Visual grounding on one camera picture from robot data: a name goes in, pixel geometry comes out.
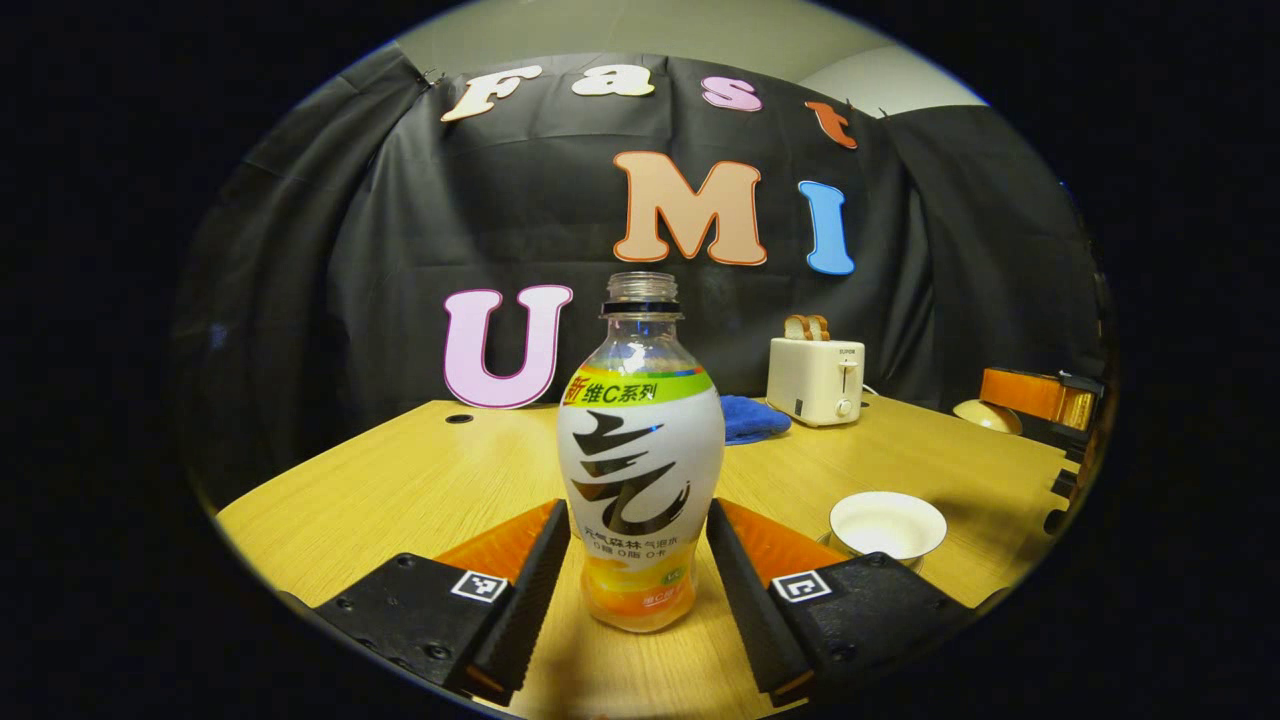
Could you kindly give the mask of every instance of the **screw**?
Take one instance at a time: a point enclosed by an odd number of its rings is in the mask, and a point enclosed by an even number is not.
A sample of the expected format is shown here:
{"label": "screw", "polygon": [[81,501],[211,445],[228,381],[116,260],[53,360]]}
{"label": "screw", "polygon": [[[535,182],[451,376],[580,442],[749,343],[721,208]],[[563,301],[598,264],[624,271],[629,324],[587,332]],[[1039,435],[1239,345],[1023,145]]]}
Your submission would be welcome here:
{"label": "screw", "polygon": [[435,643],[424,647],[422,652],[425,652],[426,656],[430,657],[431,660],[448,660],[449,657],[453,656],[453,653],[449,652],[449,648],[444,647],[443,644],[435,644]]}

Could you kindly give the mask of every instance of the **ceiling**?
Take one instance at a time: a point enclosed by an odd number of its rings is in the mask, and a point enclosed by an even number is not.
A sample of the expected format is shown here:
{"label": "ceiling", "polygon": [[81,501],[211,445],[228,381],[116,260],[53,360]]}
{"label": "ceiling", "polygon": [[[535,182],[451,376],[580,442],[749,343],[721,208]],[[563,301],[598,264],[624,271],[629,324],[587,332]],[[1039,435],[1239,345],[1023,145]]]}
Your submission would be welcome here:
{"label": "ceiling", "polygon": [[653,53],[796,83],[850,55],[895,45],[803,0],[477,0],[398,40],[421,70],[447,74],[543,55]]}

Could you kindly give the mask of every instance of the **blue towel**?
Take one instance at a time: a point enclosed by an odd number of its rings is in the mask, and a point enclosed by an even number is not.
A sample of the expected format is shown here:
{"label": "blue towel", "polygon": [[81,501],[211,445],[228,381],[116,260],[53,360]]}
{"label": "blue towel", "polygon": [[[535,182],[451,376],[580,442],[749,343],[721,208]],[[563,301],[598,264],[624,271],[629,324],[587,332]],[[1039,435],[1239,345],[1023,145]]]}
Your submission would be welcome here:
{"label": "blue towel", "polygon": [[721,397],[724,410],[724,445],[746,445],[786,432],[791,418],[749,397]]}

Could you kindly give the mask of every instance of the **green label band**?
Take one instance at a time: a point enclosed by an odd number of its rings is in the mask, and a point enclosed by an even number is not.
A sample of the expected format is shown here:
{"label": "green label band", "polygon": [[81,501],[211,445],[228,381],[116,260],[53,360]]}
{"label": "green label band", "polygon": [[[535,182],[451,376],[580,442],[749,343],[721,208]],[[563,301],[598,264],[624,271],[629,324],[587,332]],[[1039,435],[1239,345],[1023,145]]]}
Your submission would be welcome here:
{"label": "green label band", "polygon": [[573,407],[635,407],[692,397],[710,389],[707,370],[676,373],[611,373],[580,368],[564,388],[562,405]]}

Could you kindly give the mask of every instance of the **plastic bottle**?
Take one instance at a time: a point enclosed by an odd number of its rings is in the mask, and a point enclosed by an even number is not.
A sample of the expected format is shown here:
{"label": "plastic bottle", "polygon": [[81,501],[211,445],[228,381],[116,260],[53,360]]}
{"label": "plastic bottle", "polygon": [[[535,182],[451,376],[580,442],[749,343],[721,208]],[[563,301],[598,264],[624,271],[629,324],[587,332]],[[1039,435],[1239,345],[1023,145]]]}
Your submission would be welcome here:
{"label": "plastic bottle", "polygon": [[694,605],[694,550],[724,457],[724,414],[676,340],[675,278],[620,273],[608,290],[608,337],[564,389],[557,441],[586,548],[588,611],[646,633]]}

